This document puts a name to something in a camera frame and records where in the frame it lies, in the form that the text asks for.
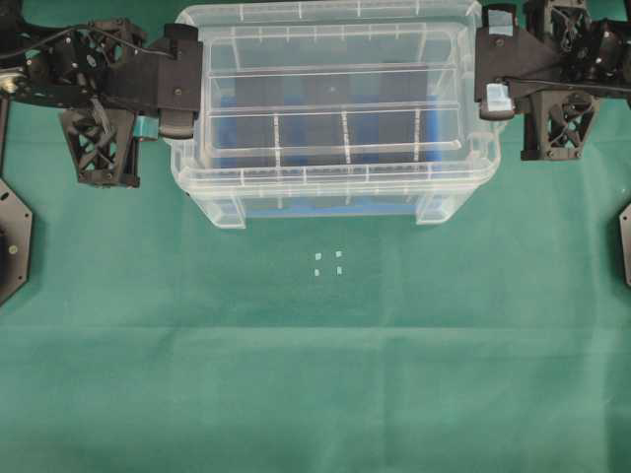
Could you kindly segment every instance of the black metal frame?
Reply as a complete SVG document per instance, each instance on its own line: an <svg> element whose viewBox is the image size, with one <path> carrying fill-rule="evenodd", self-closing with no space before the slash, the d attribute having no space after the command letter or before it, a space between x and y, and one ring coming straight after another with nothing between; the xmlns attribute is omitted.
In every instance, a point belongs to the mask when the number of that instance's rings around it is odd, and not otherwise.
<svg viewBox="0 0 631 473"><path fill-rule="evenodd" d="M626 0L631 8L631 0ZM515 6L490 5L476 37L475 100L480 116L525 115L524 161L576 160L592 130L599 101L631 99L631 22L593 21L587 0L528 0L526 28ZM494 28L492 14L512 27ZM511 106L489 110L487 87L508 88Z"/></svg>
<svg viewBox="0 0 631 473"><path fill-rule="evenodd" d="M127 19L44 28L27 23L20 4L0 0L0 97L67 109L60 121L79 182L138 187L139 117L158 119L164 137L192 137L201 103L197 29L165 25L144 47L146 34Z"/></svg>

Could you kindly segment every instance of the white label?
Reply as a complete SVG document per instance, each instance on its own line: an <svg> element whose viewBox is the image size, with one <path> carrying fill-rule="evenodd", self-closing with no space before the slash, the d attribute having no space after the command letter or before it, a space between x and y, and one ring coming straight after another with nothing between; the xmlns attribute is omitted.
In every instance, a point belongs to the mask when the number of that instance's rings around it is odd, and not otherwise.
<svg viewBox="0 0 631 473"><path fill-rule="evenodd" d="M513 35L513 15L503 10L489 10L489 34Z"/></svg>
<svg viewBox="0 0 631 473"><path fill-rule="evenodd" d="M487 84L486 101L489 111L513 110L513 101L509 97L509 87L504 84Z"/></svg>

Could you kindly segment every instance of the black hexagonal plate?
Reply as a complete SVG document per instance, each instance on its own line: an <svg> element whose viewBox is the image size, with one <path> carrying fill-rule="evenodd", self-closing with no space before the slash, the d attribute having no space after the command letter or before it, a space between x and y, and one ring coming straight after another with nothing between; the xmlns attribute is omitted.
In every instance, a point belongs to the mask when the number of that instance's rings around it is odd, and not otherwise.
<svg viewBox="0 0 631 473"><path fill-rule="evenodd" d="M622 234L624 272L627 284L631 287L631 205L620 214L620 233Z"/></svg>
<svg viewBox="0 0 631 473"><path fill-rule="evenodd" d="M0 305L29 278L33 212L0 179Z"/></svg>

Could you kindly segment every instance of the green tablecloth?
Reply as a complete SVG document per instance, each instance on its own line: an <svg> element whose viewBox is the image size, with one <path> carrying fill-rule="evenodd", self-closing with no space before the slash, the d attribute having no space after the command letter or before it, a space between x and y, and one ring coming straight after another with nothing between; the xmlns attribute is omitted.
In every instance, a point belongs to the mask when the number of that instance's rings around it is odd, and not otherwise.
<svg viewBox="0 0 631 473"><path fill-rule="evenodd" d="M36 24L128 16L151 37L186 4L25 3ZM0 307L0 470L628 473L629 120L605 103L584 158L557 164L520 162L515 120L497 175L438 227L226 232L164 143L143 145L140 190L80 186L56 111L15 105L5 177L36 219L31 279Z"/></svg>

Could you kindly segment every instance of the clear plastic storage box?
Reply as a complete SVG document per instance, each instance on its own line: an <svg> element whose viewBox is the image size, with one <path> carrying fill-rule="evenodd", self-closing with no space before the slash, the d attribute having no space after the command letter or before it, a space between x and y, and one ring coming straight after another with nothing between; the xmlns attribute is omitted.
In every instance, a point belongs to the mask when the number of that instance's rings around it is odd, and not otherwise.
<svg viewBox="0 0 631 473"><path fill-rule="evenodd" d="M471 0L308 1L184 10L204 42L177 184L218 227L247 218L449 219L500 162L473 101Z"/></svg>

